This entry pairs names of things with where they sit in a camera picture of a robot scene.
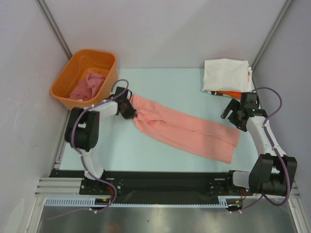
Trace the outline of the light pink t-shirt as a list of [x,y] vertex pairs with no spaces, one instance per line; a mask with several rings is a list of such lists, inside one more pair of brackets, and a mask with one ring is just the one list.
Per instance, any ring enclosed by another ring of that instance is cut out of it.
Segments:
[[147,136],[186,152],[230,164],[240,131],[133,95],[135,126]]

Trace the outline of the dark pink t-shirt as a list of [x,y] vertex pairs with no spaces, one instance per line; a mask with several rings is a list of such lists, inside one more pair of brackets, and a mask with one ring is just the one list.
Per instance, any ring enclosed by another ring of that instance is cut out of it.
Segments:
[[80,80],[78,85],[69,94],[68,98],[71,100],[88,101],[94,98],[105,81],[105,76],[90,72],[86,78]]

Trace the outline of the orange plastic basket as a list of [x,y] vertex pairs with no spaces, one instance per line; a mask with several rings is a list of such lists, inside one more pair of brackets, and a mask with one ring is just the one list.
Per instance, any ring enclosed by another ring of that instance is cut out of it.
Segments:
[[[69,94],[87,74],[95,72],[105,81],[95,97],[87,101],[69,99]],[[76,52],[51,87],[51,95],[67,109],[85,108],[98,104],[107,98],[113,84],[118,80],[117,58],[113,53],[101,50],[83,49]]]

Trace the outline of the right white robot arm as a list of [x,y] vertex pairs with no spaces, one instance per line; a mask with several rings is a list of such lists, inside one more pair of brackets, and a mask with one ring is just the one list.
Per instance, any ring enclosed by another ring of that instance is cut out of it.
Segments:
[[257,94],[243,92],[240,100],[232,99],[221,114],[243,132],[249,132],[258,158],[250,172],[231,171],[232,178],[224,182],[230,195],[241,188],[252,193],[288,197],[297,169],[297,160],[286,155],[277,143],[269,125],[268,115],[259,107]]

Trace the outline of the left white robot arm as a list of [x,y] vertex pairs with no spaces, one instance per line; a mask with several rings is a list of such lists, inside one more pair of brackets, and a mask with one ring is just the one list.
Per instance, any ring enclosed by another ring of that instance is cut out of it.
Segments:
[[90,109],[74,107],[65,130],[65,141],[77,151],[85,177],[92,179],[90,188],[97,194],[107,190],[107,181],[101,178],[104,168],[100,165],[99,156],[94,150],[99,141],[100,120],[119,114],[124,119],[136,116],[130,98],[104,100],[100,106],[91,106]]

